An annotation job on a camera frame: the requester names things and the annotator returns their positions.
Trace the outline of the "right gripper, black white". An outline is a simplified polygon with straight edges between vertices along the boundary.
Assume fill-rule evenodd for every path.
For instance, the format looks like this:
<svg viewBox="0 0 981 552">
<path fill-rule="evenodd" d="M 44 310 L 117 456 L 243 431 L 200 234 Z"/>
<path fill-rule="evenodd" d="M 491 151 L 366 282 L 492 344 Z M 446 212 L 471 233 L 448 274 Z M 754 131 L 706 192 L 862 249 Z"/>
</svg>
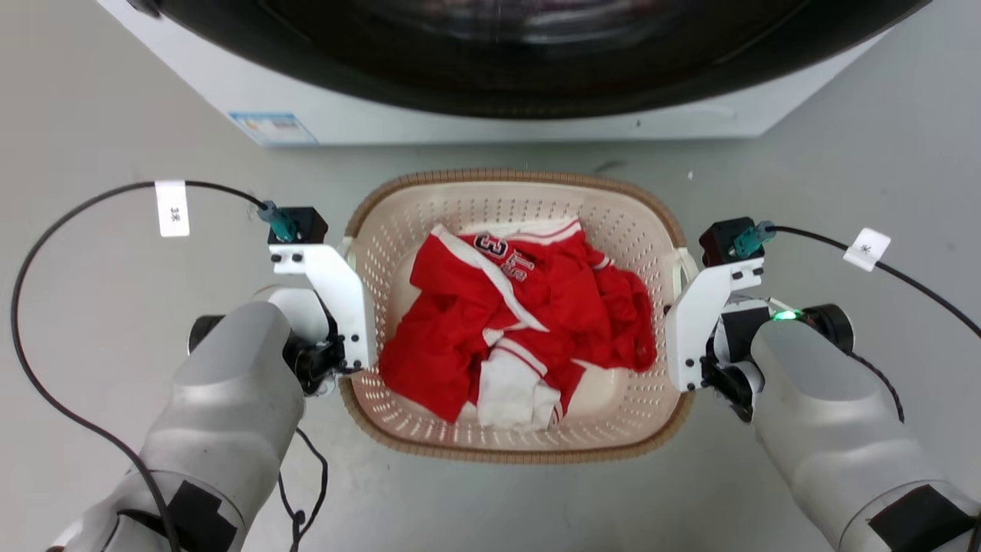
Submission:
<svg viewBox="0 0 981 552">
<path fill-rule="evenodd" d="M 707 353 L 700 359 L 701 387 L 714 391 L 714 397 L 745 424 L 753 422 L 756 400 L 765 385 L 751 356 L 751 343 L 771 319 L 771 307 L 761 298 L 730 298 L 709 334 Z"/>
</svg>

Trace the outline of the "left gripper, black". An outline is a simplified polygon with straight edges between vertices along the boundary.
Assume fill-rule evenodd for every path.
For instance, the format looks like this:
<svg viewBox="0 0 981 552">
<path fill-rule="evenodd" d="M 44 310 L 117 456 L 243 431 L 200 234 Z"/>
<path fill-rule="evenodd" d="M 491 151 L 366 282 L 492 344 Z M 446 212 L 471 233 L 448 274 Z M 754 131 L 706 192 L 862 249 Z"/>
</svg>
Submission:
<svg viewBox="0 0 981 552">
<path fill-rule="evenodd" d="M 328 314 L 292 326 L 283 357 L 306 397 L 330 394 L 337 381 L 346 377 L 344 342 L 346 338 Z"/>
</svg>

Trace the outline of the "beige perforated laundry basket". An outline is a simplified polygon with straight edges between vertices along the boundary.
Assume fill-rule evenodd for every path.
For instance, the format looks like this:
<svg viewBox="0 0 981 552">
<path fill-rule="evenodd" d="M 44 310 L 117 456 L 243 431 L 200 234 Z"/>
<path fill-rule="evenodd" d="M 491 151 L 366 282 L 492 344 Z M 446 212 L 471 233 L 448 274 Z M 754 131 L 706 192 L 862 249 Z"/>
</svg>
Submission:
<svg viewBox="0 0 981 552">
<path fill-rule="evenodd" d="M 658 362 L 645 373 L 588 370 L 570 415 L 546 431 L 483 427 L 475 417 L 448 424 L 397 397 L 369 367 L 340 381 L 359 429 L 400 453 L 511 465 L 613 462 L 648 454 L 684 424 L 694 394 L 667 374 L 666 310 L 697 266 L 682 227 L 654 195 L 627 182 L 574 172 L 472 169 L 414 172 L 367 195 L 346 227 L 347 261 L 375 301 L 377 343 L 385 345 L 413 301 L 408 272 L 435 224 L 543 222 L 578 217 L 592 245 L 648 288 Z"/>
</svg>

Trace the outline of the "red and white jersey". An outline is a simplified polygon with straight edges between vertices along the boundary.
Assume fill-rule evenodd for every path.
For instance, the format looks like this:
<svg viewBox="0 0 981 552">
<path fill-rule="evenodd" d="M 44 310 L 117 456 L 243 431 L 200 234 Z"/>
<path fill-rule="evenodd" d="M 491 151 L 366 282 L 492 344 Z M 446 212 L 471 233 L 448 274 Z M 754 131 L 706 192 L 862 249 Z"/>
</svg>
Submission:
<svg viewBox="0 0 981 552">
<path fill-rule="evenodd" d="M 379 356 L 389 390 L 457 422 L 540 431 L 589 368 L 644 373 L 658 358 L 639 276 L 593 248 L 577 217 L 437 225 L 412 266 L 414 303 Z"/>
</svg>

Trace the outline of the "blue white energy label sticker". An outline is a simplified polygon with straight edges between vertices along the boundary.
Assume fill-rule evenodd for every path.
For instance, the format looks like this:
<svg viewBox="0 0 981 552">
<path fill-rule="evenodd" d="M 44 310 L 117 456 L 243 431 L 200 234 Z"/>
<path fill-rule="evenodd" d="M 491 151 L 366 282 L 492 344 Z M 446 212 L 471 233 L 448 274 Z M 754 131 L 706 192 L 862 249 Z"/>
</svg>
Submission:
<svg viewBox="0 0 981 552">
<path fill-rule="evenodd" d="M 291 113 L 228 112 L 228 119 L 260 146 L 316 146 L 319 140 Z"/>
</svg>

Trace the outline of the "white washing machine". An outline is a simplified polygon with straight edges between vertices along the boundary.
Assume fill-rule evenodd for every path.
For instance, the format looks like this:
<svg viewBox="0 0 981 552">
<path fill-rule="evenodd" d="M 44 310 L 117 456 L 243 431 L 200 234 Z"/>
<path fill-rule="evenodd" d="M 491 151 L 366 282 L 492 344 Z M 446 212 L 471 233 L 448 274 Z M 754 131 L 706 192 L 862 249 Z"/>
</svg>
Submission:
<svg viewBox="0 0 981 552">
<path fill-rule="evenodd" d="M 238 58 L 175 22 L 140 14 L 127 0 L 98 1 L 232 125 L 228 112 L 291 113 L 314 133 L 317 146 L 756 139 L 877 43 L 870 38 L 769 83 L 661 110 L 571 121 L 494 121 L 406 110 L 321 90 Z"/>
</svg>

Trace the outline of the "black round washing machine door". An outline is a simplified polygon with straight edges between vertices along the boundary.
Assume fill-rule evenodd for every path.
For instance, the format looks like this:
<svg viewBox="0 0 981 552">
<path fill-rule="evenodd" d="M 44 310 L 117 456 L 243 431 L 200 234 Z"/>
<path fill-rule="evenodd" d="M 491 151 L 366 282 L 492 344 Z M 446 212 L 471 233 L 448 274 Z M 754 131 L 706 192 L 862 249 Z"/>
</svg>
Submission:
<svg viewBox="0 0 981 552">
<path fill-rule="evenodd" d="M 123 0 L 378 104 L 570 120 L 719 97 L 826 61 L 932 0 Z"/>
</svg>

